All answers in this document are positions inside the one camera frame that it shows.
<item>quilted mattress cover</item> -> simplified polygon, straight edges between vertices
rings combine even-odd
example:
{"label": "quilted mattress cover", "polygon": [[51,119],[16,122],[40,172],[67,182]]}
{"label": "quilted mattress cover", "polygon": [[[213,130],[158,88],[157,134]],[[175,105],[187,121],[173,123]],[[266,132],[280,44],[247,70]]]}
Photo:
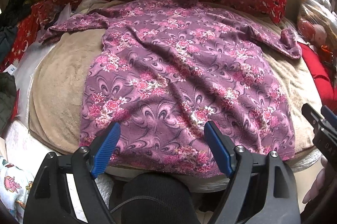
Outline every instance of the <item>quilted mattress cover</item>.
{"label": "quilted mattress cover", "polygon": [[[14,120],[4,133],[8,162],[20,169],[31,172],[35,177],[45,155],[54,151],[33,138],[28,129],[18,120]],[[67,179],[76,216],[79,220],[87,222],[77,194],[73,175],[67,174]],[[108,175],[102,174],[97,177],[96,183],[105,204],[108,206],[114,185],[113,180]]]}

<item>pink pig cartoon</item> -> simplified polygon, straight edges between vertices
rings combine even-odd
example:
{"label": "pink pig cartoon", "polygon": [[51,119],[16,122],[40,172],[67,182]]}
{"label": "pink pig cartoon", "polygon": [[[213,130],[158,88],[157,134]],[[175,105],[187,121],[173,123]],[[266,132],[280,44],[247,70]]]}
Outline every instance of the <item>pink pig cartoon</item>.
{"label": "pink pig cartoon", "polygon": [[12,193],[14,192],[18,193],[17,189],[21,189],[21,186],[19,183],[16,183],[14,179],[15,179],[14,176],[13,178],[11,178],[10,176],[6,176],[4,180],[4,185],[5,185],[6,190]]}

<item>purple floral dress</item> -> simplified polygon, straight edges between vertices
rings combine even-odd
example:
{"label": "purple floral dress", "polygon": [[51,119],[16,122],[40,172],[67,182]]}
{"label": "purple floral dress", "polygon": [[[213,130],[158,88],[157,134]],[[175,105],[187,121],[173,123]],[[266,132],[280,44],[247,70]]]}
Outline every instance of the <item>purple floral dress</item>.
{"label": "purple floral dress", "polygon": [[208,120],[251,152],[294,156],[289,106],[259,47],[299,59],[291,30],[277,36],[197,0],[136,0],[73,17],[42,40],[95,28],[107,31],[85,83],[80,145],[119,122],[111,165],[221,174],[203,137]]}

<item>red cushion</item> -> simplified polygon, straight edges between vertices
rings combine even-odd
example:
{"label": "red cushion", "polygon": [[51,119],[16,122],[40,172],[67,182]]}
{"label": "red cushion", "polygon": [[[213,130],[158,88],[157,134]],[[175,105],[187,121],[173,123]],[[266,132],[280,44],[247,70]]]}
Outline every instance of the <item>red cushion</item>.
{"label": "red cushion", "polygon": [[333,89],[329,78],[328,70],[320,62],[317,54],[314,53],[305,44],[299,43],[302,48],[302,57],[309,68],[312,78],[314,79],[317,91],[321,97],[322,104],[328,106],[335,113],[337,112],[337,89]]}

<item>screw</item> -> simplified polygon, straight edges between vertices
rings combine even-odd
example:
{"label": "screw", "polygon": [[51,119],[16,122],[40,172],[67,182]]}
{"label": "screw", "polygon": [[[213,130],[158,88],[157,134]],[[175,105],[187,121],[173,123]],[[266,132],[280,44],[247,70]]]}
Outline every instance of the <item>screw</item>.
{"label": "screw", "polygon": [[80,148],[80,153],[86,153],[87,151],[89,151],[89,147],[88,146],[82,146]]}
{"label": "screw", "polygon": [[242,145],[239,145],[235,147],[235,150],[238,151],[239,153],[243,153],[246,150],[246,148],[243,147]]}
{"label": "screw", "polygon": [[47,158],[53,158],[53,157],[54,157],[54,153],[53,152],[47,153]]}
{"label": "screw", "polygon": [[270,152],[270,155],[271,155],[273,158],[277,158],[277,157],[278,157],[278,153],[275,152],[275,151],[271,151],[271,152]]}

